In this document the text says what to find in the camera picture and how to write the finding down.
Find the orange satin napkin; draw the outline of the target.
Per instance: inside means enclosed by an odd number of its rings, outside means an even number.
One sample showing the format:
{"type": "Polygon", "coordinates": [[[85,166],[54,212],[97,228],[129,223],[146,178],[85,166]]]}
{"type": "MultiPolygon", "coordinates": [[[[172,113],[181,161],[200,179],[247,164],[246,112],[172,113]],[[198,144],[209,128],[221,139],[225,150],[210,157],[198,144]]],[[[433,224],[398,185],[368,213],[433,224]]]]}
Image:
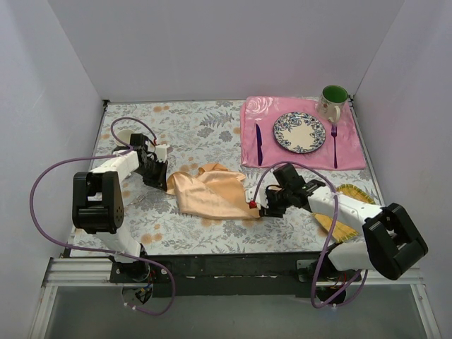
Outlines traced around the orange satin napkin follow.
{"type": "Polygon", "coordinates": [[[246,175],[219,163],[199,167],[198,174],[175,172],[167,179],[167,193],[177,199],[179,212],[211,220],[254,220],[257,209],[245,200],[246,175]]]}

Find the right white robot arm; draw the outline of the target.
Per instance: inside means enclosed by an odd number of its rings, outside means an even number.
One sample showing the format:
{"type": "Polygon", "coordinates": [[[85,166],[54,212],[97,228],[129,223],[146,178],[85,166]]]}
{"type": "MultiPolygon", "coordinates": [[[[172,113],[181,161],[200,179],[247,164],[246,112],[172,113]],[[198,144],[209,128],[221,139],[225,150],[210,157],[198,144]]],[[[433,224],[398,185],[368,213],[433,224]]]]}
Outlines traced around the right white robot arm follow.
{"type": "Polygon", "coordinates": [[[364,237],[362,242],[327,245],[319,257],[325,279],[338,279],[347,270],[375,270],[397,280],[427,255],[427,243],[401,205],[359,201],[337,191],[325,177],[307,182],[290,163],[280,163],[273,175],[275,189],[257,186],[247,198],[261,217],[282,218],[288,208],[296,207],[328,216],[364,237]]]}

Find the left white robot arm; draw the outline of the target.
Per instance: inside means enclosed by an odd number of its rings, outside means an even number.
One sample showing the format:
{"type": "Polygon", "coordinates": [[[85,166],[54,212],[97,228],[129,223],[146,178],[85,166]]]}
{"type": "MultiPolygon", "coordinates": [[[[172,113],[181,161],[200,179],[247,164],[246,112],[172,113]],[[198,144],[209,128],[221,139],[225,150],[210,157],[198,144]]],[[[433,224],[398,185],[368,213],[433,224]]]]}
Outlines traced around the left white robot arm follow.
{"type": "Polygon", "coordinates": [[[155,145],[150,150],[150,144],[147,136],[133,133],[125,145],[112,151],[107,161],[73,177],[74,226],[100,239],[116,261],[127,263],[126,274],[137,283],[149,277],[150,265],[139,258],[144,256],[144,248],[133,238],[124,221],[121,183],[136,173],[144,185],[167,190],[169,146],[155,145]]]}

